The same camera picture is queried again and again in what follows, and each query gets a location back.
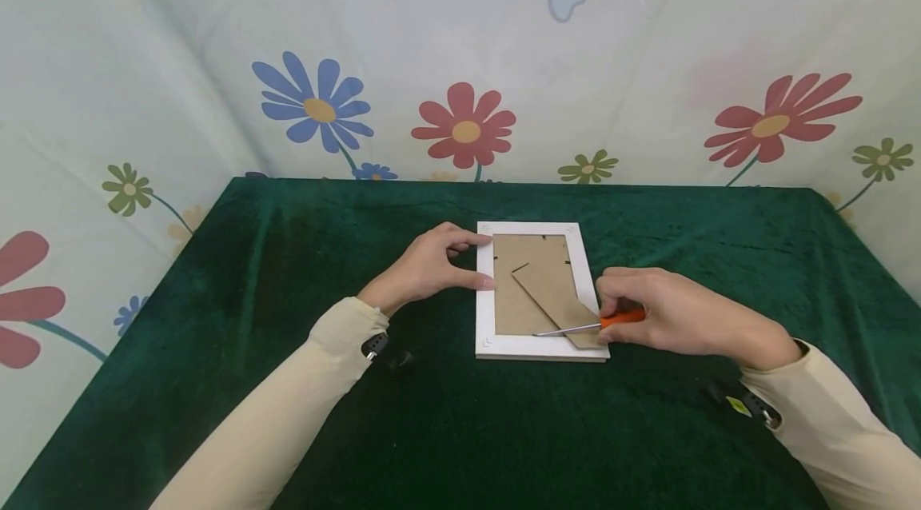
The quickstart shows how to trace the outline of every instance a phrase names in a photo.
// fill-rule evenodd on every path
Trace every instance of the yellow tag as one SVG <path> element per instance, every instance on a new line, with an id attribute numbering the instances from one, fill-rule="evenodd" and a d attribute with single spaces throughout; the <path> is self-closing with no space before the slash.
<path id="1" fill-rule="evenodd" d="M 739 414 L 745 414 L 749 418 L 753 418 L 752 413 L 749 412 L 749 408 L 745 408 L 743 401 L 737 399 L 737 397 L 726 396 L 726 401 L 729 403 L 729 406 L 732 406 L 734 411 L 738 412 Z"/>

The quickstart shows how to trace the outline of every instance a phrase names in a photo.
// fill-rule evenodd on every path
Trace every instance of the red flower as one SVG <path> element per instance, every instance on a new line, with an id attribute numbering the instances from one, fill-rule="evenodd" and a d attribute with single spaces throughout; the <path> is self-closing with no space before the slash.
<path id="1" fill-rule="evenodd" d="M 824 139 L 834 132 L 835 125 L 811 122 L 858 108 L 863 99 L 848 97 L 817 105 L 834 97 L 850 80 L 850 74 L 838 74 L 818 85 L 819 75 L 807 74 L 790 88 L 792 76 L 778 78 L 767 90 L 763 113 L 746 106 L 731 106 L 720 112 L 716 126 L 735 130 L 711 136 L 704 142 L 708 148 L 727 145 L 710 160 L 728 157 L 724 163 L 727 167 L 738 166 L 757 149 L 759 161 L 771 162 L 783 156 L 781 134 L 798 141 Z"/>
<path id="2" fill-rule="evenodd" d="M 500 137 L 511 134 L 509 126 L 515 124 L 515 115 L 508 110 L 492 114 L 502 100 L 502 94 L 490 90 L 480 97 L 473 108 L 473 87 L 467 82 L 458 82 L 448 89 L 448 112 L 441 104 L 424 102 L 419 105 L 419 114 L 425 122 L 436 128 L 413 129 L 413 138 L 432 140 L 443 138 L 429 148 L 431 158 L 447 158 L 454 154 L 454 165 L 458 169 L 470 169 L 473 162 L 492 164 L 493 153 L 507 153 L 512 145 Z"/>
<path id="3" fill-rule="evenodd" d="M 0 286 L 38 266 L 48 255 L 48 241 L 35 232 L 20 232 L 0 248 Z M 0 294 L 0 322 L 44 321 L 63 309 L 63 292 L 38 286 Z M 0 327 L 0 364 L 24 369 L 42 348 L 36 340 Z"/>

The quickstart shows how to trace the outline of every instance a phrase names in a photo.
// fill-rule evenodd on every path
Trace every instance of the orange screwdriver handle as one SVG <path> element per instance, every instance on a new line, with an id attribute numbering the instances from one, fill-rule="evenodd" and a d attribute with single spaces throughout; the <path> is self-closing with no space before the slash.
<path id="1" fill-rule="evenodd" d="M 611 324 L 623 324 L 624 322 L 642 322 L 646 320 L 646 309 L 643 306 L 639 308 L 628 310 L 626 312 L 618 312 L 616 315 L 601 318 L 601 328 L 606 329 Z"/>

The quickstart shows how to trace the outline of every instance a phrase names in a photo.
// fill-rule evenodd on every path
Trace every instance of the orange flower center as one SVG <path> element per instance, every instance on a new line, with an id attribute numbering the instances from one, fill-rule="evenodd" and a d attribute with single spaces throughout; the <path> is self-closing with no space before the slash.
<path id="1" fill-rule="evenodd" d="M 465 144 L 477 141 L 480 138 L 480 134 L 480 125 L 473 121 L 458 122 L 454 125 L 454 129 L 451 130 L 451 138 Z"/>
<path id="2" fill-rule="evenodd" d="M 304 101 L 304 112 L 316 122 L 333 122 L 336 120 L 336 111 L 328 102 L 320 98 L 308 98 Z"/>
<path id="3" fill-rule="evenodd" d="M 752 136 L 756 138 L 775 136 L 776 134 L 781 134 L 783 129 L 787 128 L 789 124 L 790 117 L 786 114 L 765 117 L 752 127 Z"/>

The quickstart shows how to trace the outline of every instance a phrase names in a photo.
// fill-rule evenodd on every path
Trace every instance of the white backdrop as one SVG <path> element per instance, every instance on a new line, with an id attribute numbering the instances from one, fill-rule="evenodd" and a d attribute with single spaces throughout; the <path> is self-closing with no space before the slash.
<path id="1" fill-rule="evenodd" d="M 246 172 L 810 185 L 921 297 L 921 0 L 0 3 L 0 500 Z"/>

